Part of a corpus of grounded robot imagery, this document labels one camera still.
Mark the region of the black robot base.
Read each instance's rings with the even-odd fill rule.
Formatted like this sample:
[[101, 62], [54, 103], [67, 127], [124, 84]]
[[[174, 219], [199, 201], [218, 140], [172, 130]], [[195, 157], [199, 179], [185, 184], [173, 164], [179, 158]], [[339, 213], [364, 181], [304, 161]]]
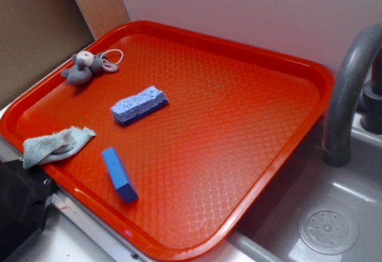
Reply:
[[54, 188], [40, 167], [1, 162], [1, 261], [12, 260], [44, 231]]

